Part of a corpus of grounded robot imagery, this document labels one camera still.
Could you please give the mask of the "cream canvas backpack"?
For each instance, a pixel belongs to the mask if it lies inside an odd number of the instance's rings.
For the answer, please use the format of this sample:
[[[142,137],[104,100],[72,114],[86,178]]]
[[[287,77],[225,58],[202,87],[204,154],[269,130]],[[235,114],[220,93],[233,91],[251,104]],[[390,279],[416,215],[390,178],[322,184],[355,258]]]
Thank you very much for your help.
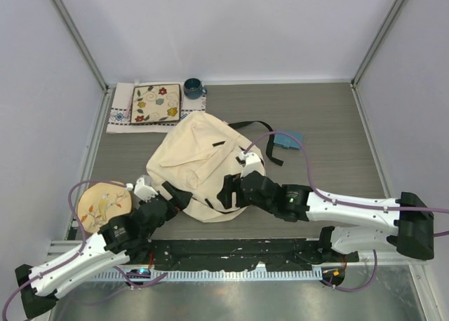
[[[272,146],[263,153],[238,130],[248,122],[225,123],[215,116],[195,111],[181,120],[169,132],[146,165],[152,186],[163,196],[162,184],[192,193],[189,206],[183,210],[202,223],[231,221],[248,205],[239,209],[224,209],[217,199],[224,176],[240,175],[242,165],[236,157],[242,151],[252,151],[261,159],[277,165],[282,161],[272,156]]]

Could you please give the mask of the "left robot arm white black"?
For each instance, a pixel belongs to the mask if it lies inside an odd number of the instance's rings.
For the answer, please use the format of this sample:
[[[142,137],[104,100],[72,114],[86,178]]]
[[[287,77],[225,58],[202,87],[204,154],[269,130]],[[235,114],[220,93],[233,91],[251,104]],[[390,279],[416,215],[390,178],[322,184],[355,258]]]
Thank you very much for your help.
[[[149,239],[155,230],[192,199],[169,182],[162,187],[170,195],[165,199],[144,178],[123,188],[140,198],[140,206],[131,213],[112,217],[91,237],[83,237],[81,245],[40,266],[18,266],[15,276],[17,294],[28,319],[43,315],[76,286],[93,275],[122,264],[142,264],[149,256]]]

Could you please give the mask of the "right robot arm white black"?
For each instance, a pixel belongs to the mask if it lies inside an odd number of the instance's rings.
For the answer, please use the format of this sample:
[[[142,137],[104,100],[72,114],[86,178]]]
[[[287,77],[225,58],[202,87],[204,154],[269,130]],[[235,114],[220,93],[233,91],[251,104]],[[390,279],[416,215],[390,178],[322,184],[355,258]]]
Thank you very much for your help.
[[[400,198],[357,198],[309,186],[280,185],[259,172],[227,175],[217,199],[232,205],[254,205],[284,221],[333,221],[322,229],[316,251],[324,261],[361,250],[396,250],[418,260],[434,258],[434,216],[414,193]]]

